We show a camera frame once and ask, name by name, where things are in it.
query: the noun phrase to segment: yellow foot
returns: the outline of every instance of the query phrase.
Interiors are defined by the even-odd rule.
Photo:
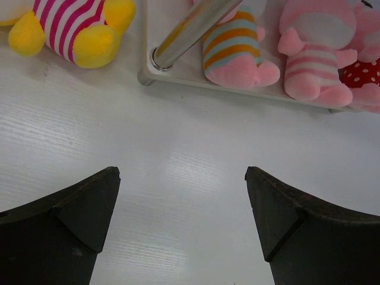
[[[74,40],[75,63],[83,68],[108,64],[118,52],[121,35],[109,26],[84,28]]]
[[[124,34],[135,17],[136,5],[133,0],[106,0],[103,11],[107,25]]]
[[[20,55],[38,54],[44,43],[45,34],[33,11],[23,15],[13,26],[8,36],[9,45]]]

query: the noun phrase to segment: white surface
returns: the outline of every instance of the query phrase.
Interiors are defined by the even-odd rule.
[[[251,5],[251,0],[245,0],[245,5]],[[251,90],[238,90],[224,88],[208,81],[204,76],[202,67],[202,43],[199,41],[184,55],[182,55],[173,67],[161,72],[150,62],[151,51],[160,45],[167,35],[175,28],[177,23],[183,19],[191,7],[190,0],[144,0],[144,50],[143,71],[151,79],[179,83],[190,86],[209,88],[213,90],[229,91],[271,100],[280,100],[293,104],[309,105],[309,103],[296,101],[285,93],[284,70],[286,56],[277,50],[280,33],[278,25],[284,7],[285,0],[269,0],[264,14],[258,18],[258,24],[265,27],[266,36],[260,44],[263,58],[275,63],[281,70],[280,80],[268,87],[255,87]],[[358,112],[349,107],[337,108],[336,110],[348,110]]]
[[[139,14],[115,62],[97,70],[48,49],[21,58],[0,30],[0,211],[120,168],[91,285],[273,284],[244,181],[250,165],[380,215],[380,116],[140,86],[141,25]]]

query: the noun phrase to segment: pink and white striped shirt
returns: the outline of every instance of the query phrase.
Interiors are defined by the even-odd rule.
[[[74,39],[86,27],[106,24],[105,0],[34,0],[33,12],[45,31],[46,44],[75,63]]]
[[[340,84],[335,50],[323,45],[306,44],[298,54],[288,58],[285,80],[304,73],[319,78],[321,91]]]

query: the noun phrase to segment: yellow plush toy with striped shirt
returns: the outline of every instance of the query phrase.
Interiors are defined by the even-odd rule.
[[[83,68],[108,64],[135,17],[133,0],[5,0],[0,26],[13,26],[9,45],[20,55],[46,44]]]
[[[227,88],[269,86],[278,81],[280,70],[261,56],[265,30],[257,26],[255,18],[264,12],[267,1],[244,4],[203,37],[204,73],[210,81]]]

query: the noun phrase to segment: pink plush toy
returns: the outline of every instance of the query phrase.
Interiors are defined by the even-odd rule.
[[[380,12],[362,3],[354,12],[357,29],[348,48],[357,50],[359,60],[344,69],[341,80],[353,93],[352,108],[380,113]]]
[[[353,8],[360,0],[287,0],[280,19],[278,51],[287,55],[284,87],[296,100],[326,107],[352,102],[338,69],[357,59],[347,46],[356,31]]]
[[[257,26],[255,18],[264,12],[266,4],[267,0],[254,0],[238,6],[203,37],[203,69],[210,81],[238,89],[278,81],[279,68],[261,56],[265,30]]]

